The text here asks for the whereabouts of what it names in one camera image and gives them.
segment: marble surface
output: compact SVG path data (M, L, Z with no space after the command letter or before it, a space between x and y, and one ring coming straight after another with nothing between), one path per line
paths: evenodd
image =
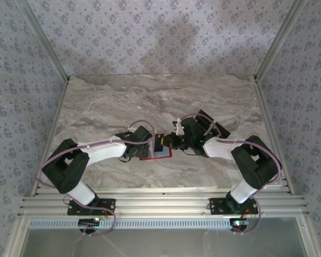
M70 78L51 150L66 138L76 142L109 138L127 131L138 119L151 122L157 132L170 133L175 129L173 120L200 109L230 130L230 138L255 134L269 145L248 78L229 74L103 75ZM133 158L121 163L112 158L95 163L82 179L92 188L231 187L241 174L233 161L174 150L172 158L162 160Z

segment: pink cable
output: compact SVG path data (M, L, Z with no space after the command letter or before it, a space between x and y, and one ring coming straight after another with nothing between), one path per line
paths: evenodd
M105 145L107 143L129 143L131 145L144 145L145 143L149 143L155 136L156 134L156 131L155 131L155 128L152 126L151 123L149 123L148 121L146 120L137 120L136 122L132 123L129 127L131 127L132 125L138 123L138 122L144 122L144 123L147 123L151 126L152 128L152 136L146 140L146 141L143 141L143 142L133 142L133 141L128 141L128 140L120 140L120 139L115 139L115 140L103 140L103 141L99 141L99 142L95 142L95 143L89 143L87 145L83 145L83 146L76 146L76 147L72 147L72 148L69 148L67 150L64 150L62 152L60 152L59 154L56 154L55 156L53 156L52 158L48 159L46 162L44 162L36 171L35 175L34 175L34 178L35 180L40 183L41 185L44 185L44 186L47 186L47 187L50 187L50 188L55 188L53 185L50 185L50 184L47 184L45 182L43 182L42 180L39 179L38 177L38 174L39 172L45 167L47 166L49 163L51 163L52 161L54 161L55 159L61 157L62 155L64 154L67 154L67 153L70 153L70 152L73 152L75 150L78 150L78 149L83 149L83 148L88 148L88 147L95 147L95 146L100 146L100 145ZM104 235L104 234L107 234L109 232L111 232L115 225L116 225L116 222L117 222L117 217L115 215L114 212L112 212L110 209L107 209L107 208L103 208L103 207L91 207L91 206L86 206L86 205L83 205L81 204L78 200L72 198L70 195L68 195L71 199L73 199L74 202L76 202L79 206L83 207L83 208L86 208L86 209L90 209L90 210L103 210L103 211L107 211L109 212L110 214L113 215L113 218L114 218L114 221L113 221L113 224L112 226L107 229L106 231L104 232L100 232L100 233L96 233L95 235Z
M203 115L203 114L187 114L187 115L185 115L184 117L182 117L181 120L183 120L183 119L185 119L185 118L187 118L187 117L189 117L189 116L196 116L196 115L202 116L202 117L206 118L207 120L210 120L210 121L211 121L211 123L213 124L214 128L218 131L218 135L216 136L216 140L217 140L218 142L221 142L221 143L233 143L233 144L235 144L235 143L241 143L241 144L243 144L243 143L244 143L244 144L246 144L246 145L250 145L250 146L256 147L256 148L258 148L259 150L261 150L261 151L265 152L266 154L268 154L268 155L270 156L270 158L273 159L273 161L275 162L276 167L277 167L277 175L276 175L276 177L275 177L273 180L269 181L268 184L269 184L269 183L272 183L272 182L276 182L276 181L278 181L278 180L280 179L280 177L281 177L281 167L280 167L279 161L277 160L277 158L275 157L275 155L274 155L273 153L271 153L269 150L267 150L267 149L264 148L263 146L258 145L257 143L253 143L253 142L249 142L249 141L245 141L245 140L228 140L228 139L221 139L221 138L219 138L219 136L221 136L221 132L220 132L219 128L218 128L218 127L216 126L216 124L213 123L213 121L212 121L211 119L209 119L206 115ZM246 231L246 232L242 232L242 231L239 230L239 229L233 229L233 231L238 231L238 232L240 232L240 233L249 233L249 232L255 230L256 227L258 226L262 214L261 214L261 207L260 207L260 205L259 205L259 203L258 203L258 200L254 197L254 195L256 195L256 193L258 193L260 190L257 190L257 191L253 194L253 196L250 197L250 199L254 199L254 200L256 201L256 204L257 204L258 213L259 213L259 218L258 218L258 220L257 220L257 223L254 225L253 228L251 228L250 230L248 230L248 231Z

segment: white tube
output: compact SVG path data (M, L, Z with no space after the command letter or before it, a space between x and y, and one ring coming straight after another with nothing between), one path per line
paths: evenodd
M77 186L73 190L67 192L67 194L83 205L88 205L95 198L93 191L81 180Z
M257 189L251 187L244 179L242 179L242 181L240 181L240 183L231 190L231 196L238 203L243 203L256 191Z
M208 157L218 157L228 160L234 160L231 151L237 146L240 146L240 144L221 143L216 141L216 138L211 138L203 145L203 150Z
M109 140L120 140L119 137L111 137ZM115 143L106 143L104 145L83 148L82 152L88 153L89 161L87 166L102 161L104 159L113 158L113 157L121 157L127 146L122 142Z

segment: floral wallpaper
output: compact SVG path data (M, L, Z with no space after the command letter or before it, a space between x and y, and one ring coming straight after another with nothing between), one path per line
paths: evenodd
M308 0L261 84L321 242L321 0Z
M30 0L68 75L254 74L291 2Z
M63 86L15 1L0 1L0 256Z

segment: ventilation grille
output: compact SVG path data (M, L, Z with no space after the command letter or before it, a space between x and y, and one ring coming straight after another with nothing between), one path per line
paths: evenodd
M33 218L30 229L77 229L78 219ZM109 229L113 221L100 221L99 229ZM119 218L115 229L226 229L228 218Z

